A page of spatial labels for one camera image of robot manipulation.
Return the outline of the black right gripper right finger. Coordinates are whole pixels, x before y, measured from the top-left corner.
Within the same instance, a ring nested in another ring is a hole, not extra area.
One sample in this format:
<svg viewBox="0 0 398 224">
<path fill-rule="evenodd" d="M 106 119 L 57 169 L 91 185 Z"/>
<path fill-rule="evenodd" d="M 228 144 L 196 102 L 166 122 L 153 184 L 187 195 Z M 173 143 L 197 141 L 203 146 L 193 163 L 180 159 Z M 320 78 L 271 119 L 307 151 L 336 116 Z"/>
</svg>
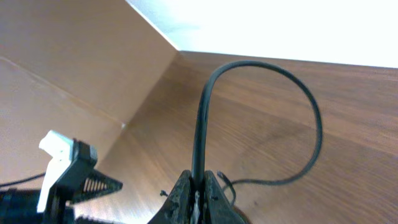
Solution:
<svg viewBox="0 0 398 224">
<path fill-rule="evenodd" d="M 205 224 L 245 224 L 234 211 L 212 171 L 204 175 L 203 220 Z"/>
</svg>

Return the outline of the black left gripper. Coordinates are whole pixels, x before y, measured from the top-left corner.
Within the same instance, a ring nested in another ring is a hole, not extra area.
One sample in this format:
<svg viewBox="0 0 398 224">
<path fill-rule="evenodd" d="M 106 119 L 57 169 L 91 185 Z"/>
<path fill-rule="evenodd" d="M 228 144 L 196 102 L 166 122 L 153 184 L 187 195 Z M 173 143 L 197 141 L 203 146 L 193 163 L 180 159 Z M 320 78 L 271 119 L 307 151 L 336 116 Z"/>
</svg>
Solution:
<svg viewBox="0 0 398 224">
<path fill-rule="evenodd" d="M 73 204 L 113 194 L 122 189 L 123 183 L 92 170 L 83 182 L 72 177 L 61 177 L 49 190 L 43 214 L 45 224 L 75 223 Z"/>
</svg>

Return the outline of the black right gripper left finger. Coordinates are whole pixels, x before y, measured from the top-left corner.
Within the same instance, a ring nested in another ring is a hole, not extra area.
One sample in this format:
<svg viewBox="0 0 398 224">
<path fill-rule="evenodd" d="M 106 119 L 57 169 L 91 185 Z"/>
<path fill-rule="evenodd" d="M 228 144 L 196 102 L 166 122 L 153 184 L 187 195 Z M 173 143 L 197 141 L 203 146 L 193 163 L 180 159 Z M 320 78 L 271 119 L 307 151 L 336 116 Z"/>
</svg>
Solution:
<svg viewBox="0 0 398 224">
<path fill-rule="evenodd" d="M 183 224 L 190 223 L 192 214 L 191 172 L 184 170 L 163 206 L 148 224 Z"/>
</svg>

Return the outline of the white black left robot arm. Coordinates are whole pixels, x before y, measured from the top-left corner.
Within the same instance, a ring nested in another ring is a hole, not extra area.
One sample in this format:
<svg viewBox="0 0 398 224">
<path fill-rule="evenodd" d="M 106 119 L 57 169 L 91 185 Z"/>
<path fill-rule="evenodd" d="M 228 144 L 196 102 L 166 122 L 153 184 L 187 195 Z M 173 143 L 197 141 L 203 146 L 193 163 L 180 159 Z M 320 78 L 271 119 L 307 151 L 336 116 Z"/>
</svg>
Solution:
<svg viewBox="0 0 398 224">
<path fill-rule="evenodd" d="M 97 170 L 84 172 L 77 179 L 67 173 L 50 186 L 44 200 L 44 211 L 39 212 L 40 190 L 10 188 L 1 190 L 1 223 L 108 223 L 90 217 L 76 217 L 67 205 L 93 200 L 120 191 L 123 183 Z"/>
</svg>

